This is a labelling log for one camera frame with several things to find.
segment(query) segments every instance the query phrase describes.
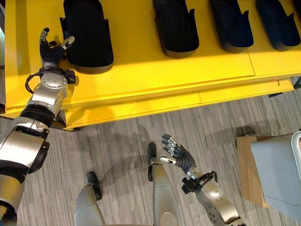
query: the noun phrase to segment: black cable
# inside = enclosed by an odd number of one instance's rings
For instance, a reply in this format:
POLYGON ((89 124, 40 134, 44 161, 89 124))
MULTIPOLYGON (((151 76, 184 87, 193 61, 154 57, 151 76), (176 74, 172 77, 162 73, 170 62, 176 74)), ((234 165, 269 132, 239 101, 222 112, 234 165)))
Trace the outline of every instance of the black cable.
POLYGON ((211 173, 207 173, 203 175, 200 179, 200 181, 206 180, 200 188, 202 188, 205 184, 207 184, 210 180, 214 179, 214 181, 217 183, 217 173, 215 171, 212 171, 211 173))
POLYGON ((25 82, 25 89, 30 92, 31 94, 33 94, 33 90, 30 88, 29 86, 29 82, 30 80, 35 77, 35 76, 40 76, 42 73, 41 72, 37 72, 35 74, 31 74, 27 77, 26 82, 25 82))

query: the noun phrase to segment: silver robot leg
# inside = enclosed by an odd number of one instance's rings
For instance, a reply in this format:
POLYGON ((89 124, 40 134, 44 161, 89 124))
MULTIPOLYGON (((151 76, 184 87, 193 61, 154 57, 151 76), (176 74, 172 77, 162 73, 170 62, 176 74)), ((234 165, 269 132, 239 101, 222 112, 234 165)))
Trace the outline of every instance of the silver robot leg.
POLYGON ((105 225, 91 184, 82 186, 76 201, 75 226, 105 225))
POLYGON ((181 226, 182 220, 168 175, 157 158, 152 158, 154 226, 181 226))

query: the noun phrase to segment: robotic hand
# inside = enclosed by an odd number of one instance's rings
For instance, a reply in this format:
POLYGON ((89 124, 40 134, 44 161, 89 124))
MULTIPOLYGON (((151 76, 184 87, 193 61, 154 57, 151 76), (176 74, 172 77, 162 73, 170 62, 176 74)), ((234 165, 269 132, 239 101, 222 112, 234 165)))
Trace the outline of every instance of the robotic hand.
POLYGON ((67 96, 68 83, 75 83, 74 72, 58 66, 74 37, 51 48, 46 40, 48 32, 49 28, 45 28, 40 35, 42 68, 25 83, 33 96, 0 139, 0 225, 16 224, 26 175, 43 165, 49 148, 49 127, 67 96), (40 77, 40 84, 33 92, 29 81, 34 76, 40 77))
POLYGON ((202 174, 192 155, 179 141, 168 134, 162 138, 162 144, 165 145, 163 149, 171 154, 172 158, 164 156, 160 161, 176 165, 184 171, 187 178, 182 180, 182 190, 185 194, 196 193, 211 223, 215 226, 246 226, 235 206, 224 196, 221 186, 217 183, 216 172, 202 174))

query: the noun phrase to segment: black plastic tray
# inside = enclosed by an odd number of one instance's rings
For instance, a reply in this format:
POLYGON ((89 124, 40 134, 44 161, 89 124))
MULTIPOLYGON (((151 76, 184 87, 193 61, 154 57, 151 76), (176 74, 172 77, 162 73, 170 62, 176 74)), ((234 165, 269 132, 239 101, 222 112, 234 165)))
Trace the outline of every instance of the black plastic tray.
POLYGON ((237 0, 210 0, 210 5, 224 50, 237 53, 253 45, 249 11, 242 14, 237 0))
POLYGON ((275 49, 286 51, 300 44, 294 13, 287 16, 278 0, 256 0, 256 6, 275 49))
POLYGON ((188 12, 185 0, 153 0, 155 23, 165 55, 184 58, 199 46, 194 9, 188 12))
POLYGON ((61 18, 64 38, 75 37, 67 58, 81 73, 96 74, 113 66, 109 21, 104 19, 99 0, 65 0, 61 18))

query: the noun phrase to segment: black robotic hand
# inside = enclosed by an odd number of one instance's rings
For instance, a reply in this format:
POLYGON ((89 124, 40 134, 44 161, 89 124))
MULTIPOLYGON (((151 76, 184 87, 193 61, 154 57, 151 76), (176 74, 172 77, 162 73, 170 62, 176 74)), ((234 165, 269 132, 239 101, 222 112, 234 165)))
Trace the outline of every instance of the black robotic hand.
POLYGON ((176 165, 180 167, 185 174, 197 167, 192 155, 174 137, 165 134, 162 138, 162 144, 165 145, 163 149, 170 153, 172 158, 163 156, 160 158, 161 162, 176 165))
POLYGON ((58 65, 60 61, 65 58, 66 49, 74 42, 75 39, 73 36, 70 36, 65 39, 61 45, 54 47, 56 44, 54 41, 48 43, 46 40, 48 32, 49 28, 46 27, 40 35, 40 55, 43 62, 58 65))

